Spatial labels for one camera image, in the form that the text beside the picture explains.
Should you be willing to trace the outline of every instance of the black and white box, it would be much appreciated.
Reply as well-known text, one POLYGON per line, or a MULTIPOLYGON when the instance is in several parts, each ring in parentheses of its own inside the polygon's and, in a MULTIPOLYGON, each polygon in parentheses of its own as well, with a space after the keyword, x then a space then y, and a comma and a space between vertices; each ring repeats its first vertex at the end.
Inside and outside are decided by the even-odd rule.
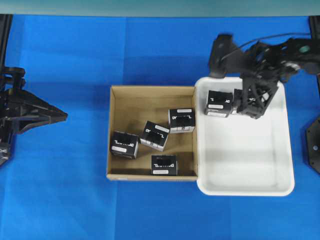
POLYGON ((169 132, 168 128, 147 121, 140 137, 140 142, 162 152, 165 149, 169 132))
POLYGON ((233 108, 232 102, 232 92, 209 90, 205 106, 205 114, 208 116, 226 118, 229 116, 233 108))
POLYGON ((110 143, 110 152, 113 155, 135 159, 139 143, 138 136, 120 131, 114 131, 110 143))
POLYGON ((168 119, 171 134, 192 133, 196 126, 193 108, 169 109, 168 119))
POLYGON ((152 155, 151 174, 160 176, 177 176, 178 162, 176 155, 152 155))

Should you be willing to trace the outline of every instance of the white label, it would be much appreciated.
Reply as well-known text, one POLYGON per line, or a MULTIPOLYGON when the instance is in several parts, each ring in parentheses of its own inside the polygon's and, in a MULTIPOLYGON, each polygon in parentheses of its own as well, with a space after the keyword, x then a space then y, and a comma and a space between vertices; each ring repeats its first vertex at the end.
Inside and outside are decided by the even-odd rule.
POLYGON ((153 170, 153 174, 169 174, 169 170, 153 170))
POLYGON ((178 109, 177 112, 178 113, 191 113, 192 109, 178 109))
POLYGON ((224 108, 223 105, 215 105, 215 104, 209 104, 208 107, 210 109, 223 109, 224 108))
POLYGON ((225 117, 226 113, 219 113, 219 112, 208 112, 208 115, 215 116, 215 117, 225 117))
POLYGON ((162 127, 162 126, 155 125, 155 128, 158 129, 158 130, 160 130, 160 131, 169 133, 169 129, 166 129, 166 128, 162 127))
POLYGON ((111 147, 112 150, 118 151, 118 152, 122 152, 122 153, 126 153, 127 149, 123 148, 123 147, 118 147, 118 146, 112 146, 111 147))

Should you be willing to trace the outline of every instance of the blue tablecloth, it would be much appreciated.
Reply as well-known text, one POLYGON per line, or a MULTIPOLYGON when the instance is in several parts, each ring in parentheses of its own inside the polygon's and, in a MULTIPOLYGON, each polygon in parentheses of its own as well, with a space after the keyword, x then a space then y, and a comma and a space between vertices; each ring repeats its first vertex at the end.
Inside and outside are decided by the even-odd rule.
POLYGON ((316 77, 303 72, 285 86, 289 196, 206 196, 195 182, 106 179, 110 85, 194 85, 208 75, 221 32, 241 44, 309 26, 306 17, 14 16, 6 64, 25 68, 25 89, 69 117, 16 138, 0 168, 0 239, 320 239, 320 175, 307 165, 304 134, 320 99, 316 77))

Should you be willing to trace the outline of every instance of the black metal bracket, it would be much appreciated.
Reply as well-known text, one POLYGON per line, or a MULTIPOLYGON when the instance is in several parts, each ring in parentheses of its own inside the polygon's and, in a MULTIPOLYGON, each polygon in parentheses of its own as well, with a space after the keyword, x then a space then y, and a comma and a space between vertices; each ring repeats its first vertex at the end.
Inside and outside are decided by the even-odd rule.
MULTIPOLYGON (((311 38, 320 40, 320 16, 309 16, 309 27, 311 32, 311 38)), ((318 90, 320 95, 320 77, 316 76, 318 83, 318 90)))
POLYGON ((0 165, 11 156, 14 135, 65 121, 68 114, 23 90, 25 70, 6 67, 6 49, 13 16, 0 14, 0 165))
POLYGON ((320 174, 320 117, 306 130, 309 165, 320 174))

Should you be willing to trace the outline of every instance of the blue fabric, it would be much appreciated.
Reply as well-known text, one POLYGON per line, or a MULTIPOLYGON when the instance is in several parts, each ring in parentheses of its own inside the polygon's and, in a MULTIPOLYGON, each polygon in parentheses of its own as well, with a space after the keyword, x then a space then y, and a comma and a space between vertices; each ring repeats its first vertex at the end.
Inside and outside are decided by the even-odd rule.
POLYGON ((16 138, 14 158, 0 169, 0 239, 320 239, 320 175, 307 165, 304 135, 319 92, 304 72, 285 86, 289 196, 206 196, 195 182, 105 178, 110 85, 194 85, 208 75, 221 32, 241 44, 309 26, 306 17, 14 16, 7 65, 25 68, 25 89, 69 117, 16 138))

